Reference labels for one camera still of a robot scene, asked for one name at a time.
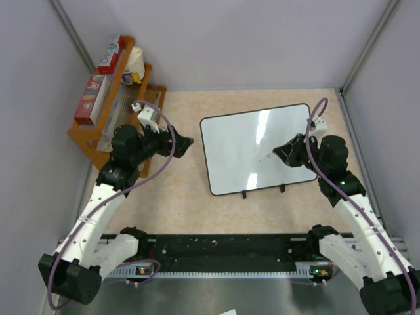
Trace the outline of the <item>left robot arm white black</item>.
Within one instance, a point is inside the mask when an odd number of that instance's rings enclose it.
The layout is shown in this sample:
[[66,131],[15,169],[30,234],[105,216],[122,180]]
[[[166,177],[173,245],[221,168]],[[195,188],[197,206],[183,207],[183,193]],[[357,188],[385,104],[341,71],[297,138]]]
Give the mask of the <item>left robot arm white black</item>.
[[172,126],[139,132],[133,125],[121,125],[114,131],[110,158],[99,171],[88,204],[63,243],[39,260],[52,309],[58,308],[53,295],[89,304],[117,267],[131,257],[139,261],[147,256],[144,232],[136,228],[125,228],[110,245],[96,247],[116,209],[141,185],[138,166],[156,154],[181,158],[193,143]]

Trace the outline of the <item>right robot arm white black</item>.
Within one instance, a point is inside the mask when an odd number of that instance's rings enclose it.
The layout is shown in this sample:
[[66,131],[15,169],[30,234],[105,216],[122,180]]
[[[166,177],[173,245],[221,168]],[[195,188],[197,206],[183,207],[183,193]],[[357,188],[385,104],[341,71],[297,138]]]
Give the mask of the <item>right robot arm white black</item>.
[[345,140],[327,135],[297,134],[273,149],[288,167],[301,167],[318,176],[321,193],[350,226],[357,249],[331,226],[318,224],[307,235],[306,252],[327,258],[355,285],[369,314],[415,314],[419,309],[419,271],[392,243],[375,215],[362,183],[348,170]]

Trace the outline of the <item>white whiteboard black frame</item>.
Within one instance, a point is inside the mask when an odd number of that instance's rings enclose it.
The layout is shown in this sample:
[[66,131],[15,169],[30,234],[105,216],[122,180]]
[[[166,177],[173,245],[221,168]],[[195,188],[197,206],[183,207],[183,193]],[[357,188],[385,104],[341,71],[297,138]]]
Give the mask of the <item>white whiteboard black frame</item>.
[[214,196],[315,180],[305,167],[290,168],[273,155],[306,129],[308,104],[292,104],[206,117],[200,122],[210,192]]

